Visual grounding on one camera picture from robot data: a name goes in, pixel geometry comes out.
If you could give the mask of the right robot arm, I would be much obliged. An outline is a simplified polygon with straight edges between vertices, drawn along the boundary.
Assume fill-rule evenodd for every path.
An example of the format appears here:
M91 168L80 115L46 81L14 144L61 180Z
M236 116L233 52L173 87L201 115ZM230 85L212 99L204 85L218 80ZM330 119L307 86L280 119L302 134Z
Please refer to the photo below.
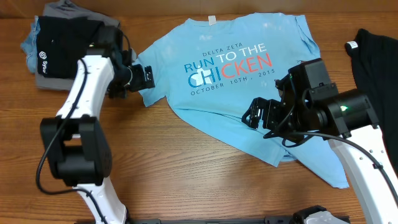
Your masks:
M332 82L277 80L281 99L256 98L242 117L292 147L311 137L330 143L353 185L368 223L397 223L397 176L386 154L373 106L358 90L339 93Z

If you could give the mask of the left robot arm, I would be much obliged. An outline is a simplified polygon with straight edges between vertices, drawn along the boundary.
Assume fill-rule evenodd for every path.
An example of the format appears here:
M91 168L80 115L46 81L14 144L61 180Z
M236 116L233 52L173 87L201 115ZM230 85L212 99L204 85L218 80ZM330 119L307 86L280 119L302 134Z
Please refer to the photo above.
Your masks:
M110 179L113 159L99 117L106 95L154 86L150 66L125 66L102 55L79 59L65 103L40 123L45 151L35 174L37 188L47 195L76 192L95 223L132 223Z

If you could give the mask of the light blue printed t-shirt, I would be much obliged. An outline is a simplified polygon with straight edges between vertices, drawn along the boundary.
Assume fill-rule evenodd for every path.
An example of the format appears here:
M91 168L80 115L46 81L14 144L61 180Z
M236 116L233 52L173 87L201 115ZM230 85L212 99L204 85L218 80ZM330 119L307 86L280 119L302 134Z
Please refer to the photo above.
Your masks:
M165 98L174 113L205 134L272 166L298 160L332 187L349 186L329 144L315 137L287 148L241 118L253 99L278 99L276 79L320 56L305 16L254 13L230 21L186 20L139 54L155 86L141 91L151 106Z

